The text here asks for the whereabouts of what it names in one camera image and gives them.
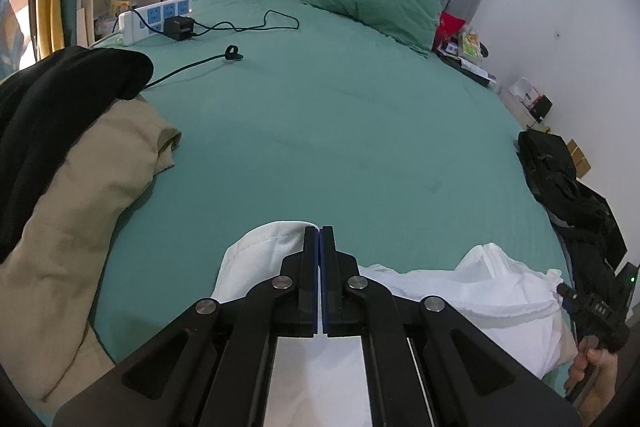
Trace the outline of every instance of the white fabric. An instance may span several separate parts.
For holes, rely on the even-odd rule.
[[[276,276],[282,259],[302,250],[308,226],[314,225],[278,221],[248,232],[226,250],[212,298],[242,298]],[[564,327],[555,293],[559,270],[535,272],[490,243],[472,248],[453,271],[399,274],[374,265],[360,273],[394,295],[443,297],[539,378],[556,367]],[[371,425],[360,340],[280,339],[265,425]]]

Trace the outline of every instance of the green bed sheet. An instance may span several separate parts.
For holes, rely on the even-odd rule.
[[[193,17],[300,29],[153,36],[146,90],[183,132],[175,167],[121,217],[92,321],[119,361],[209,296],[229,245],[270,221],[332,225],[362,265],[452,269],[497,243],[546,271],[566,265],[515,154],[519,127],[493,92],[377,31],[300,0],[194,0]],[[270,25],[291,21],[270,14]]]

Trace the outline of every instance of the triangular cutout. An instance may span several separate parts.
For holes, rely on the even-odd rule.
[[[451,331],[466,373],[479,396],[487,396],[515,382],[514,376],[460,330]]]
[[[189,333],[181,331],[155,353],[129,369],[123,375],[122,383],[147,398],[160,398],[188,340]]]

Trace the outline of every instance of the khaki garment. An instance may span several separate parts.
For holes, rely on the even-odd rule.
[[[118,216],[171,167],[180,132],[142,97],[118,100],[80,137],[0,265],[0,362],[55,410],[111,367],[87,323]]]

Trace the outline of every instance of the human hand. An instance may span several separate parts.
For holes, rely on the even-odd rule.
[[[576,383],[584,379],[584,371],[588,362],[600,368],[593,387],[587,393],[578,412],[582,418],[582,424],[586,427],[590,425],[616,393],[616,377],[618,375],[618,356],[612,355],[606,349],[589,349],[587,339],[583,339],[578,346],[578,354],[574,358],[574,363],[569,368],[569,379],[564,383],[564,389],[571,389]]]

